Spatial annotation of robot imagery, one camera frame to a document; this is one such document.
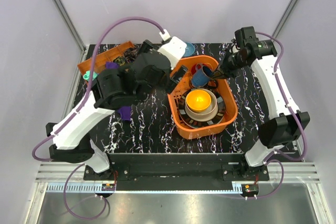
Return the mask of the orange plastic dish bin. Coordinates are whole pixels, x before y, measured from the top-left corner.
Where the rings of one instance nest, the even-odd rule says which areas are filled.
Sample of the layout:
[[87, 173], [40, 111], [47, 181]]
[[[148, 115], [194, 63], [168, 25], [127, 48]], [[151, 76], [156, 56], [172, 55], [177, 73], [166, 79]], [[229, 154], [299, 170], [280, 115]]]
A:
[[224, 99], [226, 105], [226, 112], [224, 114], [224, 118], [221, 120], [219, 124], [207, 126], [204, 128], [193, 129], [185, 124], [181, 117], [178, 114], [177, 107], [179, 98], [187, 91], [192, 89], [190, 86], [191, 79], [191, 68], [197, 63], [208, 63], [211, 65], [213, 69], [218, 66], [218, 61], [211, 56], [200, 55], [200, 56], [192, 56], [188, 58], [182, 58], [173, 69], [173, 74], [180, 68], [181, 65], [187, 67], [188, 72], [184, 75], [182, 80], [178, 83], [174, 91], [169, 94], [168, 100], [172, 112], [172, 116], [174, 122], [176, 124], [176, 130], [178, 134], [188, 140], [209, 136], [213, 134], [221, 133], [228, 125], [234, 122], [237, 117], [238, 108], [235, 102], [235, 99], [232, 95], [231, 89], [226, 80], [219, 80], [218, 87], [215, 89]]

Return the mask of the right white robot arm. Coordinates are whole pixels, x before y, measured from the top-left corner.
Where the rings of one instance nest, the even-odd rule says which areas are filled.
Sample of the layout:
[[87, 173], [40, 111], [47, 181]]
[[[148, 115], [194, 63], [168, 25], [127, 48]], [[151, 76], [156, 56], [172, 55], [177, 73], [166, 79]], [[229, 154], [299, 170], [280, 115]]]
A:
[[[223, 59], [211, 75], [213, 80], [234, 78], [239, 69], [249, 66], [258, 78], [266, 98], [269, 119], [259, 126], [258, 141], [238, 164], [237, 171], [244, 180], [250, 180], [262, 171], [275, 154], [298, 162], [305, 158], [308, 150], [305, 128], [310, 122], [310, 115], [300, 111], [282, 76], [279, 62], [284, 49], [277, 52], [274, 45], [282, 44], [271, 35], [266, 40], [260, 40], [258, 35], [253, 26], [235, 31], [233, 46], [225, 51]], [[281, 151], [286, 144], [298, 138], [303, 141], [300, 157], [293, 158]]]

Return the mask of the beige grey ceramic bowl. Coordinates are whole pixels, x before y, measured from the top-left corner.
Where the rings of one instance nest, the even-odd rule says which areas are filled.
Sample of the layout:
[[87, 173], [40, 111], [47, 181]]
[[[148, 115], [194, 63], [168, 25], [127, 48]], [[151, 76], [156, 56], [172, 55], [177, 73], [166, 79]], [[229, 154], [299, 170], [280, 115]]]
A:
[[185, 99], [185, 112], [186, 112], [186, 114], [191, 119], [199, 121], [199, 122], [205, 122], [205, 121], [211, 120], [216, 115], [216, 113], [218, 112], [218, 104], [217, 104], [217, 100], [216, 100], [215, 95], [209, 90], [206, 90], [206, 89], [203, 89], [203, 90], [207, 91], [212, 98], [210, 106], [205, 111], [202, 111], [202, 112], [192, 111], [187, 106], [186, 99]]

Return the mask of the dark blue small cup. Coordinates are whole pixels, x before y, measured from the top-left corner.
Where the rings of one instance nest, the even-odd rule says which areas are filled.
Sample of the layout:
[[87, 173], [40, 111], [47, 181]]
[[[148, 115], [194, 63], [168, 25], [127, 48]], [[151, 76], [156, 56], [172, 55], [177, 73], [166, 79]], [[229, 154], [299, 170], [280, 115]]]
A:
[[212, 77], [212, 69], [204, 64], [197, 64], [195, 73], [191, 78], [191, 84], [195, 88], [201, 88], [208, 84]]

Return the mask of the teal blue ceramic bowl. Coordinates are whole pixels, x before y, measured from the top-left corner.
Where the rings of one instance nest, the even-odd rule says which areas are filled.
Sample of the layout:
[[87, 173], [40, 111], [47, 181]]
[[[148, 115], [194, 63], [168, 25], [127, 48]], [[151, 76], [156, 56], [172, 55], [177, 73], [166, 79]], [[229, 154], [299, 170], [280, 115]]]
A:
[[192, 43], [190, 42], [186, 42], [186, 48], [185, 48], [185, 53], [183, 55], [183, 57], [190, 57], [194, 54], [195, 52], [195, 47]]

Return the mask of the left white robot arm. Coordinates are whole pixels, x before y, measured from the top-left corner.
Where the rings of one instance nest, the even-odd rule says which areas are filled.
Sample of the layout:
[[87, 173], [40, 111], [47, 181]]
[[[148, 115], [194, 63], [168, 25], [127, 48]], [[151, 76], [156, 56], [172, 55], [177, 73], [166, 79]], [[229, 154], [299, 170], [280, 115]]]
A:
[[52, 127], [50, 158], [57, 162], [84, 163], [103, 180], [113, 175], [113, 167], [105, 152], [97, 148], [89, 131], [101, 120], [123, 106], [145, 101], [155, 89], [172, 93], [187, 68], [172, 70], [183, 57], [186, 43], [172, 37], [159, 48], [145, 42], [145, 49], [133, 63], [115, 69], [105, 69], [93, 80], [87, 97], [61, 122]]

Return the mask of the yellow orange small bowl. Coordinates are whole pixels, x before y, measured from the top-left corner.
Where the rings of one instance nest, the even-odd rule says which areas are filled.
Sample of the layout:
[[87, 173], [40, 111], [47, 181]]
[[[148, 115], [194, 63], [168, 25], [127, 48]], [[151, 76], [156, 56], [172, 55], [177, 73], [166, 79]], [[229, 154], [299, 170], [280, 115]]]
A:
[[192, 90], [186, 96], [186, 104], [194, 112], [205, 111], [210, 106], [211, 101], [210, 94], [203, 89]]

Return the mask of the black striped cream plate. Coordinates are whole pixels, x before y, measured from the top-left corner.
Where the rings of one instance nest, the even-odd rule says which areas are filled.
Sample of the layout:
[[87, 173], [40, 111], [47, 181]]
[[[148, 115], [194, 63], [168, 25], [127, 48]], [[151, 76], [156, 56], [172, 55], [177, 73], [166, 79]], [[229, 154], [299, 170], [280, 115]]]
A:
[[177, 111], [182, 121], [193, 129], [199, 129], [199, 128], [204, 128], [207, 126], [219, 124], [221, 120], [224, 118], [224, 114], [226, 112], [226, 105], [225, 105], [223, 97], [216, 90], [206, 89], [206, 90], [211, 91], [215, 95], [217, 104], [218, 104], [218, 112], [211, 120], [205, 121], [205, 122], [199, 122], [199, 121], [191, 119], [185, 112], [186, 95], [191, 90], [194, 90], [194, 89], [187, 90], [178, 100]]

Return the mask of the black skull mug red inside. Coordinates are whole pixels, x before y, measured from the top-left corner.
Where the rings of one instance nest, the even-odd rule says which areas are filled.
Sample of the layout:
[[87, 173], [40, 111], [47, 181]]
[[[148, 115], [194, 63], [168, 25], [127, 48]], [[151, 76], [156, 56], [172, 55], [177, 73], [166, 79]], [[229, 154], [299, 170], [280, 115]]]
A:
[[[191, 74], [192, 74], [192, 76], [193, 76], [193, 74], [195, 73], [195, 67], [196, 67], [196, 65], [197, 64], [195, 64], [192, 68], [191, 68]], [[213, 71], [213, 68], [211, 67], [211, 65], [210, 64], [208, 64], [208, 63], [201, 63], [201, 64], [204, 64], [204, 65], [207, 65], [208, 67], [210, 67], [211, 69], [212, 69], [212, 71]], [[202, 87], [202, 88], [205, 88], [205, 87], [208, 87], [208, 88], [210, 88], [210, 89], [215, 89], [215, 88], [217, 88], [218, 87], [218, 82], [216, 81], [216, 80], [210, 80], [209, 82], [208, 82], [208, 84], [206, 85], [206, 86], [204, 86], [204, 87]]]

